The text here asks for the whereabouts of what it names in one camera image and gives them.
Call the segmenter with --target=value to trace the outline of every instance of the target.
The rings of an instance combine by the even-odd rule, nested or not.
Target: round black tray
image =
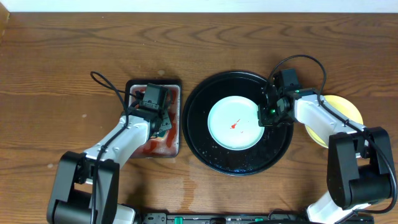
[[[208,130],[208,115],[215,103],[227,96],[243,96],[258,105],[264,100],[261,87],[266,84],[267,80],[255,73],[230,71],[207,78],[192,91],[184,106],[182,129],[199,160],[224,174],[249,175],[270,168],[285,154],[292,140],[292,125],[265,128],[262,139],[242,151],[220,146]]]

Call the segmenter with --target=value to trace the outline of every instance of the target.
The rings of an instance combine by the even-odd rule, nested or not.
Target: robotic arm
[[[118,125],[104,139],[84,153],[66,152],[62,156],[47,210],[49,223],[89,223],[93,201],[95,223],[133,223],[134,209],[118,205],[119,170],[153,134],[171,128],[167,93],[168,89],[162,86],[148,84],[142,100],[133,103],[128,114],[122,114]],[[95,162],[101,147],[109,140],[99,160],[98,179],[94,183],[96,200],[93,200],[92,194],[74,186],[93,184]]]
[[[282,70],[274,77],[274,85],[263,88],[266,100],[259,105],[259,125],[279,126],[295,121],[306,124],[327,144],[328,192],[307,208],[308,219],[318,223],[336,223],[381,200],[392,197],[393,182],[386,163],[369,145],[361,133],[364,131],[383,151],[395,174],[392,151],[387,132],[382,128],[367,128],[350,121],[330,106],[318,102],[315,89],[303,89],[294,69]],[[358,167],[357,158],[370,159],[366,166]]]

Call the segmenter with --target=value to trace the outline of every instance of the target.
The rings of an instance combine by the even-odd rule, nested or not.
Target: wooden surface
[[[9,16],[10,16],[10,13],[0,2],[0,44],[1,44],[1,39],[4,35],[4,31],[6,30],[6,25],[7,25]]]
[[[365,125],[386,129],[398,160],[395,14],[13,14],[0,47],[0,223],[45,223],[61,155],[92,146],[118,122],[118,99],[90,71],[120,88],[133,78],[178,77],[184,104],[214,73],[267,76],[293,54],[325,65],[325,93],[352,101]],[[320,86],[313,62],[297,59],[288,67],[304,86]],[[299,124],[286,155],[247,177],[212,171],[183,137],[180,145],[174,159],[127,162],[119,203],[179,213],[268,213],[300,210],[326,192],[327,149]],[[397,209],[376,220],[398,222]]]

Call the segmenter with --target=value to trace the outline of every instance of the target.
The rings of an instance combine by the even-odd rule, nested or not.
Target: white wall
[[[0,0],[10,12],[398,12],[398,0]]]

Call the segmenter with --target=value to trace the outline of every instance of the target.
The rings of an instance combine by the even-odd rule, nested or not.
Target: yellow plate
[[[334,108],[336,108],[338,111],[340,111],[342,114],[344,114],[347,118],[353,120],[354,122],[357,122],[359,124],[363,124],[362,116],[359,110],[352,104],[352,102],[340,97],[340,96],[333,96],[333,95],[328,95],[325,96],[326,101]],[[307,130],[307,133],[310,135],[310,137],[319,145],[327,148],[328,146],[322,141],[322,139],[315,134],[311,128],[309,128],[307,125],[305,126],[305,129]]]

